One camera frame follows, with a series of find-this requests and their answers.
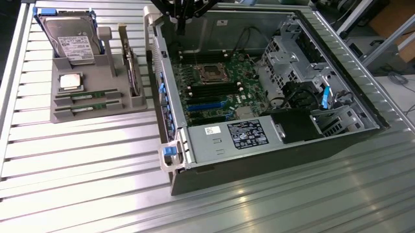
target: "motherboard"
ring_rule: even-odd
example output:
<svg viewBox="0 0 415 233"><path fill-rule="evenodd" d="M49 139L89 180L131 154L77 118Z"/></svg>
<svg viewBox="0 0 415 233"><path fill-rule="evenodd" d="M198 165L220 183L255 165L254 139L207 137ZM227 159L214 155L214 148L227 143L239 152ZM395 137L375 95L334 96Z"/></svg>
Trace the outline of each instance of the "motherboard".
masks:
<svg viewBox="0 0 415 233"><path fill-rule="evenodd" d="M176 86L188 126L258 117L268 101L255 63L235 52L220 63L173 63Z"/></svg>

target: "hard drive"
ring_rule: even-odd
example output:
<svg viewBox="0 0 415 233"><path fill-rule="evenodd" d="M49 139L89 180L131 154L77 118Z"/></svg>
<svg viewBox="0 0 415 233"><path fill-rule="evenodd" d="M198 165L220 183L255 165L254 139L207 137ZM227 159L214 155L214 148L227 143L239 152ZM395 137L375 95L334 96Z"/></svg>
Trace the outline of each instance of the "hard drive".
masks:
<svg viewBox="0 0 415 233"><path fill-rule="evenodd" d="M96 34L93 11L56 12L41 9L35 19L51 41L55 56L67 57L72 65L95 63L93 55L103 54L103 47Z"/></svg>

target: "gray plastic stand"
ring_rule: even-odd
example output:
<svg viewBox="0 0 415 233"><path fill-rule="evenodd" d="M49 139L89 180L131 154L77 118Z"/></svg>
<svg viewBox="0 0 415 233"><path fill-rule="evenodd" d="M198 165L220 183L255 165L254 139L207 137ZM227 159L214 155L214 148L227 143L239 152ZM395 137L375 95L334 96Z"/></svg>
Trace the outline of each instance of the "gray plastic stand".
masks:
<svg viewBox="0 0 415 233"><path fill-rule="evenodd" d="M103 32L111 32L109 28L104 28ZM108 38L100 38L108 44ZM60 123L87 118L104 117L124 113L137 112L147 108L144 96L144 88L141 77L139 74L139 63L135 58L135 71L137 78L137 88L140 95L131 96L127 68L123 64L121 54L104 54L93 56L95 64L72 66L67 58L53 58L52 67L52 97L51 97L51 122ZM76 90L59 91L59 77L64 74L81 75L81 87ZM73 100L65 96L68 93L79 94L83 92L113 90L105 92L104 97L95 99ZM84 106L96 103L117 101L117 103L107 104L107 108L83 112L72 112L71 109L60 110L71 107Z"/></svg>

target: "blue tab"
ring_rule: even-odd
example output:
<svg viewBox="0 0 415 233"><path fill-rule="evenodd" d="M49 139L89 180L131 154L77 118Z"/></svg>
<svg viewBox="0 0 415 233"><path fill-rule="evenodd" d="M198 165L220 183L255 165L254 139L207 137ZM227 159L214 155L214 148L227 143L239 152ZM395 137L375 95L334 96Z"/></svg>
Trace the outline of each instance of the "blue tab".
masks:
<svg viewBox="0 0 415 233"><path fill-rule="evenodd" d="M164 147L163 148L163 156L173 156L177 154L176 147Z"/></svg>
<svg viewBox="0 0 415 233"><path fill-rule="evenodd" d="M164 83L160 84L159 93L163 93L163 90L165 90L165 88L164 88Z"/></svg>
<svg viewBox="0 0 415 233"><path fill-rule="evenodd" d="M55 8L43 8L40 10L40 14L48 15L48 16L55 16L57 14L57 12L56 12Z"/></svg>
<svg viewBox="0 0 415 233"><path fill-rule="evenodd" d="M328 95L330 95L330 86L327 86L324 89L324 95L323 95L323 100L322 100L323 108L328 108L327 106Z"/></svg>

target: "hard drive label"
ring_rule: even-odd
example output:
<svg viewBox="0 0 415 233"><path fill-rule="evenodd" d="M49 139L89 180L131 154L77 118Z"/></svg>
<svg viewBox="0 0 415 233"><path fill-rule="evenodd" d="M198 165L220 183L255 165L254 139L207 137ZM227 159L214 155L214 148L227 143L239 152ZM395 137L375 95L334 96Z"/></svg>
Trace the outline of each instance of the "hard drive label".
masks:
<svg viewBox="0 0 415 233"><path fill-rule="evenodd" d="M248 120L228 124L228 130L234 145L239 150L270 143L259 120Z"/></svg>
<svg viewBox="0 0 415 233"><path fill-rule="evenodd" d="M67 36L59 37L57 39L69 61L93 59L89 39L87 36Z"/></svg>

